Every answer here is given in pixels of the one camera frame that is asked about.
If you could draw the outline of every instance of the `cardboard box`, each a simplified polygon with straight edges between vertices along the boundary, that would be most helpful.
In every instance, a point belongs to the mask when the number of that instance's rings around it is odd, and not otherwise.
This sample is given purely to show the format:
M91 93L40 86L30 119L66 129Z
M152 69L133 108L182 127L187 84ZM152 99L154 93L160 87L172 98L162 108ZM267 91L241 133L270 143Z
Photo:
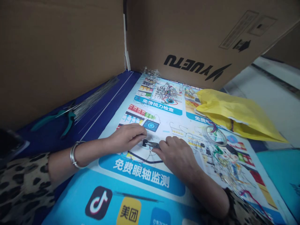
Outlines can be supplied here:
M18 129L124 71L123 2L1 0L0 127Z
M263 56L300 69L300 23Z
M128 0L131 69L220 89L300 21L300 1Z

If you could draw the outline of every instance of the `yellow plastic bag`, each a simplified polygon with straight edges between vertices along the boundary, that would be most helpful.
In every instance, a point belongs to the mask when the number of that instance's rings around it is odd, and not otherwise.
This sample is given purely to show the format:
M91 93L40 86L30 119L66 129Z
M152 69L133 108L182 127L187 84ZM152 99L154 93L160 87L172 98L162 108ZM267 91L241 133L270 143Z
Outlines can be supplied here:
M213 89L197 93L201 105L197 111L206 115L214 123L232 128L235 134L260 141L288 143L283 138L265 112L251 99L240 98Z

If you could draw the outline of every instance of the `woman's left hand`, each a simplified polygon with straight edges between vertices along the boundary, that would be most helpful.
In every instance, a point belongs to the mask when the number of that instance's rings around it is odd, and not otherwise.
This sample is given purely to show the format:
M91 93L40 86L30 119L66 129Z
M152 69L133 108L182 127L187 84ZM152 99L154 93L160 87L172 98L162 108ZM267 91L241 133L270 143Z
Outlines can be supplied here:
M105 138L105 154L126 152L147 136L147 131L138 123L121 126L111 136Z

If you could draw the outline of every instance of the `hand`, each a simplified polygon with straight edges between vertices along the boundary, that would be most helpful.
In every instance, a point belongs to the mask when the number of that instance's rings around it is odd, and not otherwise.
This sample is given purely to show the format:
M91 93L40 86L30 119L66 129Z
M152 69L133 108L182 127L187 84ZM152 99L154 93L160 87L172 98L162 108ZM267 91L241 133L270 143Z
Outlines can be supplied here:
M166 141L159 142L160 149L153 148L165 165L185 184L191 182L196 173L203 172L198 165L193 150L183 140L178 137L166 138Z
M129 151L146 136L146 129L138 123L123 125L106 138L107 154Z

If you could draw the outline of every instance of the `pliers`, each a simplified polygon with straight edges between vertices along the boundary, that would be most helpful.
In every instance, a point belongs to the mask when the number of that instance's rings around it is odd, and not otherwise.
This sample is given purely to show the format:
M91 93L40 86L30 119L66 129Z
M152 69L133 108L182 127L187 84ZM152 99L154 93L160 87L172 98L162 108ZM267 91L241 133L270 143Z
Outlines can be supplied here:
M63 134L60 136L60 139L64 139L67 135L67 133L70 131L71 127L74 124L75 114L73 113L72 108L75 106L75 100L71 103L71 105L68 107L67 110L60 110L56 115L47 116L43 119L41 119L39 122L37 122L30 131L37 131L42 126L47 124L48 122L55 120L56 118L60 117L61 115L65 114L68 117L68 126L63 132Z
M144 139L143 140L143 146L147 147L147 145L150 146L150 147L152 147L152 148L158 148L158 149L160 149L158 143L156 143L156 142L149 142L148 140Z

